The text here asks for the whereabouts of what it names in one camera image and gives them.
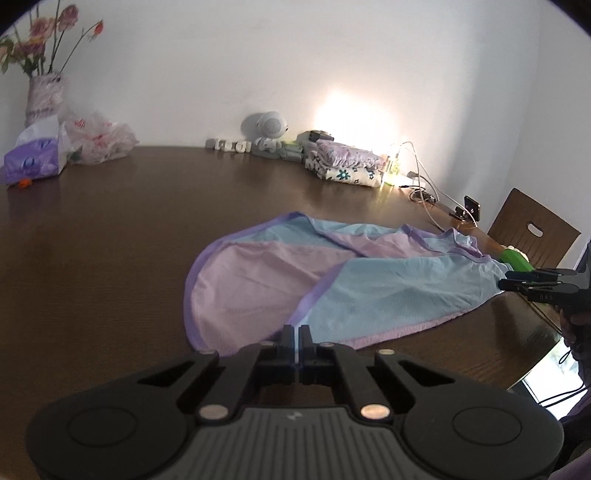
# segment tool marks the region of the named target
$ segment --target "white wall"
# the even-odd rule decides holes
[[[591,238],[590,180],[591,38],[542,0],[537,74],[503,199],[519,188],[582,233],[564,267]]]
[[[269,109],[292,137],[323,128],[377,153],[411,139],[441,187],[480,200],[490,225],[535,72],[537,0],[77,4],[84,24],[105,19],[65,72],[77,111],[129,122],[143,144],[242,138],[242,121]],[[24,80],[0,80],[4,151]]]

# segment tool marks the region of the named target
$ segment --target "silver screw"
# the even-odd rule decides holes
[[[382,420],[388,415],[390,415],[390,409],[379,403],[370,403],[361,408],[361,416],[368,420]]]
[[[228,416],[228,409],[223,405],[205,405],[199,409],[199,416],[206,420],[221,420]]]

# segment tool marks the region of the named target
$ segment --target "vase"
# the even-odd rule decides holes
[[[47,73],[29,80],[25,127],[52,115],[63,120],[66,109],[65,81],[60,73]]]

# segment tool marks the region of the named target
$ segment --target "wooden table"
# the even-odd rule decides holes
[[[292,210],[437,232],[398,189],[324,182],[300,164],[195,148],[136,148],[130,158],[2,190],[0,477],[37,478],[23,437],[43,404],[190,351],[183,287],[199,252]],[[438,209],[433,215],[459,226]],[[470,233],[499,254],[483,232]],[[392,347],[508,388],[558,339],[522,298],[503,294],[365,350]]]

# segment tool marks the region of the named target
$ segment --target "wooden chair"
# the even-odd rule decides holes
[[[525,193],[513,189],[488,234],[501,245],[521,250],[534,267],[556,268],[580,232]]]

